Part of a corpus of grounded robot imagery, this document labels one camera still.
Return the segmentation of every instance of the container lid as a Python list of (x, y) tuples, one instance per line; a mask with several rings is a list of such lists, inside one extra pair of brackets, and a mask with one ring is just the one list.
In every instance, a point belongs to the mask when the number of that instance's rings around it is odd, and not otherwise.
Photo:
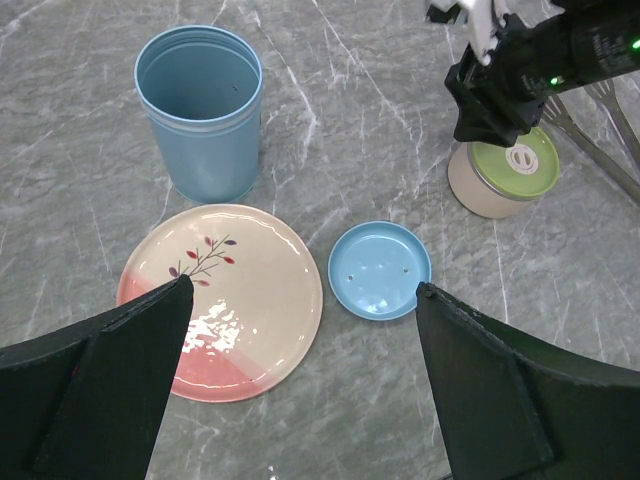
[(415, 310), (420, 282), (431, 281), (431, 260), (406, 228), (369, 222), (346, 232), (329, 256), (329, 284), (338, 301), (367, 320), (394, 320)]
[(498, 192), (517, 200), (534, 200), (558, 180), (560, 162), (551, 140), (540, 129), (518, 137), (511, 148), (474, 142), (471, 164)]

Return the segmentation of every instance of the ceramic plate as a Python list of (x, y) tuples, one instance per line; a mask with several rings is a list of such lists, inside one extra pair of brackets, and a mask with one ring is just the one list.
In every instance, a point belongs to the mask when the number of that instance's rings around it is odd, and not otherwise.
[(129, 258), (118, 305), (181, 273), (195, 293), (172, 393), (243, 400), (302, 361), (320, 323), (322, 284), (305, 244), (282, 221), (240, 205), (203, 206), (167, 220)]
[(389, 222), (358, 225), (329, 256), (329, 283), (338, 301), (367, 320), (395, 320), (415, 310), (420, 282), (431, 281), (431, 260), (418, 237)]

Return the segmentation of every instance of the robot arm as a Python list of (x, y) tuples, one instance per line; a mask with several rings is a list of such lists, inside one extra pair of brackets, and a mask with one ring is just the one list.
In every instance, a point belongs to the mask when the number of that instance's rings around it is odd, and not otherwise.
[(565, 11), (534, 28), (503, 0), (433, 0), (427, 17), (469, 24), (469, 47), (445, 85), (459, 108), (455, 138), (512, 146), (546, 99), (640, 69), (640, 1), (552, 0)]

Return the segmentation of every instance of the round container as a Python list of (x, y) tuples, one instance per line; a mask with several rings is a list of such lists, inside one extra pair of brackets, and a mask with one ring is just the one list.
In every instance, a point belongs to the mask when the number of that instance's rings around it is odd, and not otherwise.
[(560, 163), (549, 137), (534, 128), (511, 148), (462, 144), (449, 162), (453, 193), (467, 209), (504, 218), (547, 193), (558, 180)]
[(431, 281), (431, 259), (401, 225), (368, 222), (338, 239), (329, 255), (329, 285), (351, 313), (387, 321), (415, 310), (416, 290)]
[(227, 203), (258, 176), (262, 67), (240, 37), (178, 27), (142, 49), (134, 77), (176, 190), (196, 203)]

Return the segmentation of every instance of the green lid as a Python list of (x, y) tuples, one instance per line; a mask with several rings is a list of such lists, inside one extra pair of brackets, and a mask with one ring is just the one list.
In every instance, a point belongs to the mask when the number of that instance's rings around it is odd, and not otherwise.
[(555, 185), (560, 173), (558, 154), (549, 137), (534, 128), (511, 148), (472, 143), (471, 164), (498, 193), (514, 200), (534, 200)]

